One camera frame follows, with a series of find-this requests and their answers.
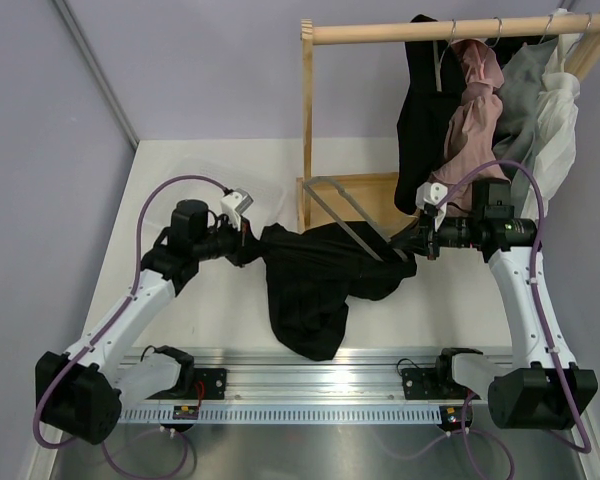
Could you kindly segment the black pleated skirt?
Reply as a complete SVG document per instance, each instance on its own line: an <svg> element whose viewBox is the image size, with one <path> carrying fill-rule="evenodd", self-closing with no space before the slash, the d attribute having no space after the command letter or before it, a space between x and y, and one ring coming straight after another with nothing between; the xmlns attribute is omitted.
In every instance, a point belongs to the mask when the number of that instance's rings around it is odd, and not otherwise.
<svg viewBox="0 0 600 480"><path fill-rule="evenodd" d="M334 358L345 337L348 298L383 300L417 272L412 254L400 257L367 223L348 226L370 251L336 223L303 233L274 224L260 237L271 329L309 360Z"/></svg>

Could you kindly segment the metal skirt hanger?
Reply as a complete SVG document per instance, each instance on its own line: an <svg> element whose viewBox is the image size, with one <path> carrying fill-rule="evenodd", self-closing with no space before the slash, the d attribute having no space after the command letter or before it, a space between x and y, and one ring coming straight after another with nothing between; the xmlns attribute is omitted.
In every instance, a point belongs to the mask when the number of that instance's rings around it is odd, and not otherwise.
<svg viewBox="0 0 600 480"><path fill-rule="evenodd" d="M298 226L302 231L335 223L376 261L379 252L352 227L362 222L388 245L391 236L415 224L417 216L399 211L393 204L398 175L354 174L314 176L298 180Z"/></svg>

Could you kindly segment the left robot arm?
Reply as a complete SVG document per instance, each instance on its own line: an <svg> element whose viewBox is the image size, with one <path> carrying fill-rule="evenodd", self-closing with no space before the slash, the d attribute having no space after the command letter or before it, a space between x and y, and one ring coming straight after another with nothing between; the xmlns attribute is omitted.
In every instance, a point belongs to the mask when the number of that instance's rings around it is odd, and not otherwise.
<svg viewBox="0 0 600 480"><path fill-rule="evenodd" d="M35 366L33 433L52 448L40 426L53 426L92 445L102 443L123 410L153 396L179 399L200 388L193 356L169 346L120 370L128 350L199 272L201 262L245 264L253 241L244 190L228 191L215 215L201 200L181 200L153 246L136 263L128 292L96 326L63 353L45 353Z"/></svg>

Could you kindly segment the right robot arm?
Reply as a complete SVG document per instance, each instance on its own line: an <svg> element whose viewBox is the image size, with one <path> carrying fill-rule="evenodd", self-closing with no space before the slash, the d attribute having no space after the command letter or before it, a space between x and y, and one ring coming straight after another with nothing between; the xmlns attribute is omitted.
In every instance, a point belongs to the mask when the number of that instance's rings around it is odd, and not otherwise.
<svg viewBox="0 0 600 480"><path fill-rule="evenodd" d="M538 225L516 216L510 186L483 179L472 186L472 209L447 213L448 189L426 182L416 193L421 211L415 227L392 241L398 249L430 260L443 248L474 248L498 286L512 342L504 368L470 348L445 348L436 360L434 384L446 396L466 389L487 402L502 429L567 430L575 427L598 390L595 373L578 366L548 295L543 257L533 248Z"/></svg>

